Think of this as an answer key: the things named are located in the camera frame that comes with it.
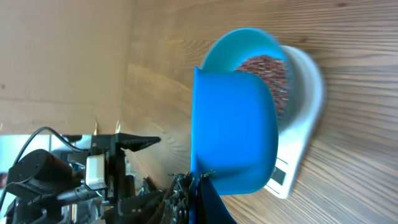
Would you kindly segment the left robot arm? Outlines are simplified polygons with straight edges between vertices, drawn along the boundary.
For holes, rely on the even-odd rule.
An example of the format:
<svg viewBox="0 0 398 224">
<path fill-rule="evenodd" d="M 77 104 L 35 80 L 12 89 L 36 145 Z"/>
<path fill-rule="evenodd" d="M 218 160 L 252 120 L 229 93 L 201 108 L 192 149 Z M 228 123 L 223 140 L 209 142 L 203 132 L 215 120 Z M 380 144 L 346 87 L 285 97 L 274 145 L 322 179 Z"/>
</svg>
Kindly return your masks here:
<svg viewBox="0 0 398 224">
<path fill-rule="evenodd" d="M 126 170 L 126 152 L 160 142 L 131 134 L 66 135 L 52 139 L 8 171 L 6 192 L 15 195 L 7 223 L 153 223 L 165 191 L 146 179 L 137 194 Z"/>
</svg>

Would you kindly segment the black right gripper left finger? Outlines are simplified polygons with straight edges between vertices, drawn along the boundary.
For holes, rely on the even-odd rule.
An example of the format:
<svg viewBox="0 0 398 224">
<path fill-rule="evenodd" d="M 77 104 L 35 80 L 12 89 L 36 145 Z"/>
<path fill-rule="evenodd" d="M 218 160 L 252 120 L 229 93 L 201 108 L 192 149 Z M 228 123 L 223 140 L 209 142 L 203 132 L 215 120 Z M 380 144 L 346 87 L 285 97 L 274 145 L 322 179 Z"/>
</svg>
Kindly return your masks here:
<svg viewBox="0 0 398 224">
<path fill-rule="evenodd" d="M 170 174 L 170 176 L 174 178 L 174 181 L 165 192 L 159 206 L 147 224 L 189 223 L 195 176 L 191 172 Z"/>
</svg>

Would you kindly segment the blue plastic measuring scoop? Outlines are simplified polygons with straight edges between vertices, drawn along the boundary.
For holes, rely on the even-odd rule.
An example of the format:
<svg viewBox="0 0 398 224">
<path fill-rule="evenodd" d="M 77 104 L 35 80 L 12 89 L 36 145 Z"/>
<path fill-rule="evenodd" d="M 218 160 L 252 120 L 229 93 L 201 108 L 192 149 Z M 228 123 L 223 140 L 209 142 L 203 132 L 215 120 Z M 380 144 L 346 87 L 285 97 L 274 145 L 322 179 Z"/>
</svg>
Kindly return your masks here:
<svg viewBox="0 0 398 224">
<path fill-rule="evenodd" d="M 278 121 L 271 93 L 258 76 L 194 69 L 190 170 L 195 175 L 189 222 L 196 223 L 202 172 L 213 171 L 219 196 L 261 190 L 274 171 Z"/>
</svg>

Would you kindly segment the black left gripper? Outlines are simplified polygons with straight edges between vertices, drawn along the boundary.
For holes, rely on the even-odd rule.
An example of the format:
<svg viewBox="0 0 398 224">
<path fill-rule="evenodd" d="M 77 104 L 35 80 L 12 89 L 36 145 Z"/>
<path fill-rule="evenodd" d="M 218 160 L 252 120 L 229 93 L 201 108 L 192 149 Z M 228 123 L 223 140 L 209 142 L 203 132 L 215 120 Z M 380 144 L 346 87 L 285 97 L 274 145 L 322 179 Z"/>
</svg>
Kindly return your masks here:
<svg viewBox="0 0 398 224">
<path fill-rule="evenodd" d="M 126 153 L 140 151 L 161 142 L 157 136 L 136 136 L 132 134 L 102 134 L 91 137 L 91 154 L 105 155 L 106 205 L 114 205 L 104 214 L 105 224 L 147 223 L 161 204 L 165 191 L 135 196 L 133 175 L 126 174 Z"/>
</svg>

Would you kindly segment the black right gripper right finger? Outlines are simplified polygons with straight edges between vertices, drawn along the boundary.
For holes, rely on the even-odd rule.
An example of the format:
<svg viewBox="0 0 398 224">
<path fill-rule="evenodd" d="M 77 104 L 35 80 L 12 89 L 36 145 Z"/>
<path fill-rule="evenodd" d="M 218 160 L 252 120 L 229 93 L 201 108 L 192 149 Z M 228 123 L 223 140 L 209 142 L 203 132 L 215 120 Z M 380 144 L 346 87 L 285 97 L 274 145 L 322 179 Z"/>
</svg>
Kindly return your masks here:
<svg viewBox="0 0 398 224">
<path fill-rule="evenodd" d="M 197 224 L 236 224 L 211 182 L 213 171 L 202 172 L 196 194 Z"/>
</svg>

